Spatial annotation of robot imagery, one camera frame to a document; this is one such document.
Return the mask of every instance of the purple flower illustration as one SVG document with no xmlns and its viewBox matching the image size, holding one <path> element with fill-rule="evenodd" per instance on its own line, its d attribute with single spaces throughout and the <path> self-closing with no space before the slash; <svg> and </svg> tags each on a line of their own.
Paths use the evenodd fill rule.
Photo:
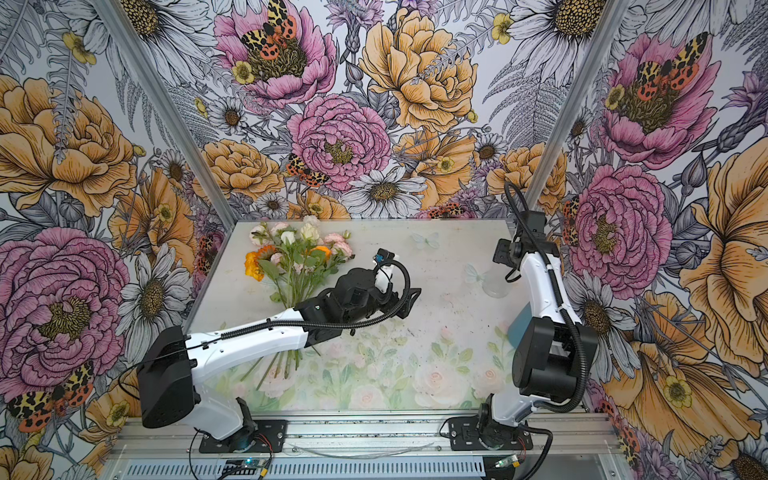
<svg viewBox="0 0 768 480">
<path fill-rule="evenodd" d="M 293 153 L 308 168 L 328 175 L 331 190 L 347 191 L 351 180 L 381 170 L 389 161 L 384 120 L 372 108 L 337 94 L 313 99 L 287 127 Z"/>
<path fill-rule="evenodd" d="M 664 193 L 637 165 L 614 171 L 599 167 L 579 196 L 577 272 L 587 270 L 622 300 L 642 293 L 670 252 L 672 227 L 664 216 Z"/>
<path fill-rule="evenodd" d="M 266 7 L 259 14 L 248 8 L 245 16 L 232 12 L 231 17 L 218 15 L 214 21 L 217 48 L 223 52 L 219 61 L 232 70 L 233 84 L 245 89 L 251 100 L 246 107 L 256 113 L 307 101 L 329 91 L 336 80 L 337 52 L 332 35 L 323 36 L 306 7 L 299 13 L 288 0 L 286 6 L 295 20 L 296 36 L 278 45 L 278 56 L 270 60 L 241 41 L 246 33 L 263 30 Z"/>
<path fill-rule="evenodd" d="M 110 369 L 123 349 L 120 291 L 128 269 L 110 247 L 70 228 L 0 246 L 0 394 L 5 401 L 61 385 L 93 362 Z"/>
</svg>

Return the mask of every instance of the wall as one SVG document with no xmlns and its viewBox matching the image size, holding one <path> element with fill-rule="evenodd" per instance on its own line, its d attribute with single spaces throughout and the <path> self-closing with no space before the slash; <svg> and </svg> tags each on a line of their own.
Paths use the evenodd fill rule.
<svg viewBox="0 0 768 480">
<path fill-rule="evenodd" d="M 224 235 L 87 2 L 0 12 L 0 472 L 93 479 Z"/>
<path fill-rule="evenodd" d="M 591 404 L 637 478 L 768 478 L 768 3 L 631 10 L 564 145 Z"/>
</svg>

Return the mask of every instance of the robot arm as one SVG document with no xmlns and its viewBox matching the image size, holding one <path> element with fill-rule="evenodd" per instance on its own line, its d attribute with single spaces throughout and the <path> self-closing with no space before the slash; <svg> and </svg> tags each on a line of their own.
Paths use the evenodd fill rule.
<svg viewBox="0 0 768 480">
<path fill-rule="evenodd" d="M 175 422 L 203 430 L 233 450 L 253 441 L 254 426 L 242 399 L 226 399 L 204 383 L 224 370 L 284 350 L 302 349 L 391 316 L 405 318 L 421 289 L 410 288 L 394 253 L 379 250 L 372 270 L 351 269 L 336 286 L 294 308 L 246 325 L 184 336 L 165 329 L 144 356 L 137 375 L 141 420 L 147 428 Z M 406 277 L 402 297 L 392 291 L 393 266 Z M 381 310 L 385 314 L 360 322 Z"/>
</svg>

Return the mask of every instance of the pink flower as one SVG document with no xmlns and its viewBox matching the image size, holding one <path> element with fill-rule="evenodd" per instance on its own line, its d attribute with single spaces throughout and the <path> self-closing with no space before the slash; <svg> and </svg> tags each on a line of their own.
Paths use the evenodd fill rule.
<svg viewBox="0 0 768 480">
<path fill-rule="evenodd" d="M 323 242 L 325 245 L 331 245 L 332 243 L 345 243 L 346 240 L 338 233 L 328 233 L 326 237 L 323 238 Z"/>
<path fill-rule="evenodd" d="M 587 270 L 622 300 L 639 295 L 667 261 L 672 227 L 659 181 L 638 165 L 599 167 L 579 196 L 574 271 Z"/>
<path fill-rule="evenodd" d="M 347 191 L 351 180 L 383 169 L 389 161 L 384 120 L 372 108 L 337 94 L 313 99 L 287 127 L 293 153 L 309 169 L 328 175 L 331 190 Z"/>
<path fill-rule="evenodd" d="M 285 59 L 263 60 L 249 55 L 240 38 L 252 30 L 263 30 L 267 22 L 267 8 L 261 13 L 247 9 L 245 16 L 232 12 L 231 17 L 218 15 L 214 20 L 216 48 L 221 66 L 233 69 L 233 84 L 244 88 L 251 102 L 246 106 L 256 113 L 267 113 L 288 104 L 309 100 L 315 94 L 325 93 L 336 80 L 336 45 L 331 34 L 323 36 L 306 7 L 301 13 L 286 0 L 288 15 L 296 20 L 296 38 L 289 40 L 280 55 Z"/>
<path fill-rule="evenodd" d="M 70 228 L 0 246 L 0 394 L 5 401 L 61 385 L 91 362 L 109 370 L 128 268 L 108 245 Z"/>
<path fill-rule="evenodd" d="M 710 88 L 720 68 L 711 65 L 710 37 L 697 65 L 694 79 L 681 90 L 659 88 L 647 101 L 637 96 L 641 83 L 637 67 L 654 61 L 664 65 L 674 59 L 685 45 L 672 46 L 672 40 L 659 43 L 642 34 L 619 61 L 618 71 L 608 80 L 610 91 L 603 117 L 597 120 L 600 142 L 628 162 L 643 162 L 651 170 L 671 164 L 697 140 L 710 124 L 716 108 L 707 108 L 712 98 Z"/>
<path fill-rule="evenodd" d="M 350 247 L 347 242 L 334 243 L 331 251 L 334 253 L 343 253 L 345 257 L 352 256 L 352 247 Z"/>
</svg>

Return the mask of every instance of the table surface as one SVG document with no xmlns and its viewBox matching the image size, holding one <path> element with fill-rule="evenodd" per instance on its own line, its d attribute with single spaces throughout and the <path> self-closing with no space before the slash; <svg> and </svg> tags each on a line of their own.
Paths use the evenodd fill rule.
<svg viewBox="0 0 768 480">
<path fill-rule="evenodd" d="M 269 300 L 273 286 L 244 274 L 246 253 L 255 250 L 249 240 L 255 225 L 235 227 L 191 332 L 238 326 L 283 310 Z M 353 234 L 349 243 L 356 258 L 343 264 L 339 275 L 356 266 L 372 268 L 380 247 L 400 255 L 412 286 L 422 288 L 411 314 L 355 336 L 345 331 L 316 346 L 316 352 L 302 350 L 298 369 L 291 361 L 288 378 L 283 354 L 232 368 L 210 386 L 242 397 L 254 412 L 265 412 L 468 409 L 511 383 L 514 349 L 505 333 L 528 303 L 528 294 L 514 283 L 505 298 L 491 298 L 465 272 L 467 264 L 480 274 L 492 268 L 496 242 L 509 238 L 503 220 L 333 221 L 322 222 L 320 229 L 322 234 Z M 414 235 L 435 233 L 437 248 L 419 249 Z M 337 277 L 331 276 L 326 286 Z M 401 287 L 402 281 L 395 281 L 396 290 Z"/>
</svg>

